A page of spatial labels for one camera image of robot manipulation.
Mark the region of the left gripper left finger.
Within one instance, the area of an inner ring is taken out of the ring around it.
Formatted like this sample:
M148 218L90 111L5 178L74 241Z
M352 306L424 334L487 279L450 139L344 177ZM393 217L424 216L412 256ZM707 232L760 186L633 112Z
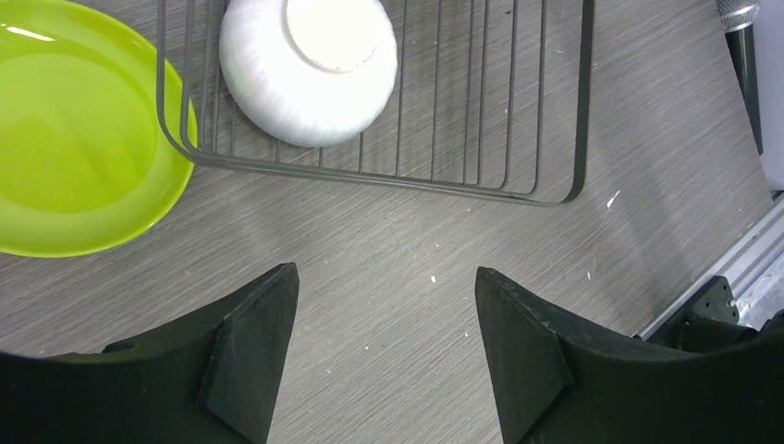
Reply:
M284 263L98 353L3 353L2 441L264 443L299 287Z

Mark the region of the lime green saucer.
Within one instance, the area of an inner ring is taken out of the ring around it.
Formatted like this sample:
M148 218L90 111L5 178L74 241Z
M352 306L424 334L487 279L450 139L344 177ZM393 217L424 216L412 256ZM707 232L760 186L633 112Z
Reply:
M160 221L194 165L175 68L130 26L72 1L1 5L1 250L97 253Z

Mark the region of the white ceramic bowl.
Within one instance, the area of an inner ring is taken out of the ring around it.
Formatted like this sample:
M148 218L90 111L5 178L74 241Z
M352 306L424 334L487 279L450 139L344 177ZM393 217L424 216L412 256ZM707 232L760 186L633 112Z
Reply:
M397 39L379 1L232 1L219 56L228 90L249 120L309 148L366 130L398 72Z

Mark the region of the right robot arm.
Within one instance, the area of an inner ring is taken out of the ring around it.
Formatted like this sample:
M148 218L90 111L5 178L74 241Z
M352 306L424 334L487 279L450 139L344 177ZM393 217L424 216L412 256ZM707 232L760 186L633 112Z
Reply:
M739 309L728 280L711 277L646 341L685 352L715 352L783 332L781 311L754 329L740 324Z

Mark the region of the wire dish rack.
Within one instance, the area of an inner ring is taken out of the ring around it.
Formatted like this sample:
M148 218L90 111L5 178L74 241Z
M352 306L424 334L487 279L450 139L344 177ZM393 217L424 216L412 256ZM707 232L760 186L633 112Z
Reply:
M160 1L157 62L182 71L158 120L200 167L441 192L505 204L576 200L588 164L592 1L387 1L398 73L379 118L330 148L299 148L253 125L219 62L226 1Z

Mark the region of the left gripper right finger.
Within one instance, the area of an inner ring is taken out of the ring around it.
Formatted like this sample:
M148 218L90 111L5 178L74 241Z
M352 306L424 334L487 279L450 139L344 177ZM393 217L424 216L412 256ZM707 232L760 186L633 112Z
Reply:
M475 301L507 443L779 443L783 332L705 353L627 337L492 268Z

